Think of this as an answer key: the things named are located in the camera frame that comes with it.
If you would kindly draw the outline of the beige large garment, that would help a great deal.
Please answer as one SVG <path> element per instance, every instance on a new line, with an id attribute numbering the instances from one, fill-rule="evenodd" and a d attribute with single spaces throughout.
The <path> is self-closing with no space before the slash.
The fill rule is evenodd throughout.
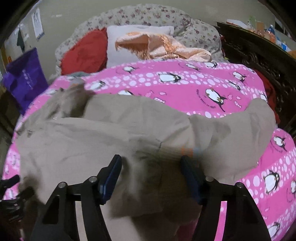
<path id="1" fill-rule="evenodd" d="M 274 113 L 260 98 L 242 112 L 207 118 L 147 97 L 93 95 L 80 83 L 57 90 L 18 129 L 19 190 L 32 187 L 44 204 L 59 182 L 80 183 L 118 154 L 122 171 L 102 209 L 111 238 L 177 240 L 179 227 L 201 211 L 180 158 L 233 184 L 256 167 L 274 130 Z"/>

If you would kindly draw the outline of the pink penguin print blanket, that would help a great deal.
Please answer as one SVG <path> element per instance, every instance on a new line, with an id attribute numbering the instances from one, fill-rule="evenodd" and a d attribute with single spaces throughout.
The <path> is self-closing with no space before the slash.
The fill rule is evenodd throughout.
<path id="1" fill-rule="evenodd" d="M 261 75 L 243 65 L 181 60 L 140 61 L 91 73 L 85 87 L 96 94 L 144 96 L 187 115 L 223 118 L 267 100 Z M 295 224 L 295 143 L 276 128 L 242 182 L 257 204 L 272 240 L 283 240 Z"/>

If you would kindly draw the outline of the red cloth by headboard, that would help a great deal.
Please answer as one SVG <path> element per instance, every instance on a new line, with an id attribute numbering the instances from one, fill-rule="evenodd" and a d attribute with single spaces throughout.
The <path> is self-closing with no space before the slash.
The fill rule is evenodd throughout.
<path id="1" fill-rule="evenodd" d="M 257 75 L 259 76 L 259 78 L 263 82 L 264 89 L 265 89 L 266 96 L 267 96 L 267 102 L 274 112 L 276 123 L 279 125 L 280 124 L 280 117 L 279 117 L 278 113 L 276 112 L 276 92 L 275 92 L 275 89 L 274 89 L 273 85 L 269 82 L 269 80 L 263 74 L 261 74 L 258 70 L 255 70 L 255 72 L 257 73 Z"/>

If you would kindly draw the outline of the red pillow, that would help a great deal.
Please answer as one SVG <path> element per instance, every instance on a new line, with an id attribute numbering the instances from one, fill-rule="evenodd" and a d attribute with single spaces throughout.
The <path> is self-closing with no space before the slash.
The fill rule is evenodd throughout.
<path id="1" fill-rule="evenodd" d="M 74 72 L 94 73 L 103 70 L 107 63 L 107 29 L 87 33 L 61 60 L 61 74 Z"/>

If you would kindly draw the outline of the purple bag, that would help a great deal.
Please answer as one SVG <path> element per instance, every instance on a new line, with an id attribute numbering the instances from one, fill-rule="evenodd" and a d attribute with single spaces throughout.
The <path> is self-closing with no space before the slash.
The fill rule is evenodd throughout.
<path id="1" fill-rule="evenodd" d="M 32 101 L 49 87 L 36 48 L 6 66 L 3 85 L 15 98 L 20 114 L 24 115 Z"/>

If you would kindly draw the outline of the dark wooden headboard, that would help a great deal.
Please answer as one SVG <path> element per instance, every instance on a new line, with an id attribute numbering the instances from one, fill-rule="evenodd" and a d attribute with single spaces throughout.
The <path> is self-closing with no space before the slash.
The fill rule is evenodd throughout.
<path id="1" fill-rule="evenodd" d="M 269 40 L 241 27 L 218 22 L 222 49 L 231 63 L 259 71 L 273 86 L 280 128 L 295 138 L 295 59 Z"/>

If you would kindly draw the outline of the peach fringed cloth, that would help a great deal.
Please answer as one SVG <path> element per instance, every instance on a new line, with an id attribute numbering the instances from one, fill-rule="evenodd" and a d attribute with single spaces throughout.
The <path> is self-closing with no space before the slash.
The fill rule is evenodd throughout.
<path id="1" fill-rule="evenodd" d="M 201 48 L 186 47 L 172 36 L 150 32 L 130 32 L 117 38 L 115 49 L 126 49 L 140 60 L 184 59 L 210 62 L 212 55 Z"/>

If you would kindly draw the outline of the floral quilt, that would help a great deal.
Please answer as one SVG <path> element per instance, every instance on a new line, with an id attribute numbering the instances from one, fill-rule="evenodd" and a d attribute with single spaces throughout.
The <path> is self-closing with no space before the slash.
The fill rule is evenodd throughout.
<path id="1" fill-rule="evenodd" d="M 212 54 L 215 62 L 226 62 L 217 29 L 184 11 L 159 4 L 122 6 L 93 16 L 81 23 L 74 33 L 56 49 L 56 73 L 61 74 L 61 60 L 84 35 L 95 29 L 111 25 L 173 26 L 174 38 L 187 47 L 202 48 Z"/>

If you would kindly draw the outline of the white wall paper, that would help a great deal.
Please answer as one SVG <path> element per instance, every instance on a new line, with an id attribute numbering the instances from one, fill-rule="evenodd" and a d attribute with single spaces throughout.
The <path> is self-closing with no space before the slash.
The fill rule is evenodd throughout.
<path id="1" fill-rule="evenodd" d="M 36 8 L 31 14 L 31 17 L 32 17 L 32 25 L 34 29 L 35 38 L 38 41 L 45 34 L 43 30 L 43 25 L 42 25 L 40 9 Z"/>

